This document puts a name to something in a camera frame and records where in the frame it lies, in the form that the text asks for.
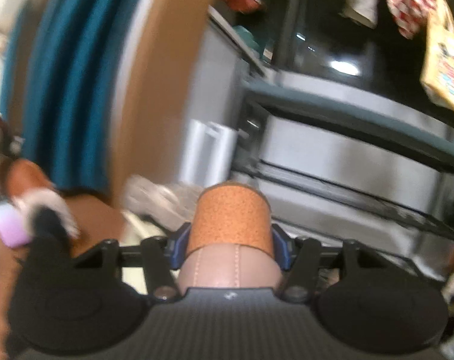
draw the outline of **cork cylinder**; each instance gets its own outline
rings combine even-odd
[[[247,185],[228,182],[208,188],[197,202],[187,255],[204,246],[230,243],[273,257],[270,214],[264,195]]]

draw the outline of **hanging bag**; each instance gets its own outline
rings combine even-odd
[[[433,103],[454,110],[454,21],[445,0],[429,13],[420,82]]]

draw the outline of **brown table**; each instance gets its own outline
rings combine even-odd
[[[67,203],[82,233],[81,238],[73,246],[74,256],[83,253],[103,239],[121,237],[124,219],[118,210],[114,210],[90,195],[68,198]],[[9,329],[6,312],[20,269],[16,258],[24,258],[27,252],[26,247],[9,249],[0,240],[0,360],[7,358],[4,351],[4,341]]]

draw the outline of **white fluffy object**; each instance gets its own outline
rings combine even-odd
[[[48,188],[33,188],[21,197],[13,198],[13,203],[19,209],[25,230],[34,235],[32,221],[39,209],[45,207],[55,211],[61,219],[62,226],[71,238],[79,238],[79,229],[65,200]]]

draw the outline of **checkered oven mitt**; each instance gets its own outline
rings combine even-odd
[[[427,23],[429,10],[435,8],[435,0],[387,0],[387,7],[399,26],[401,35],[412,39]]]

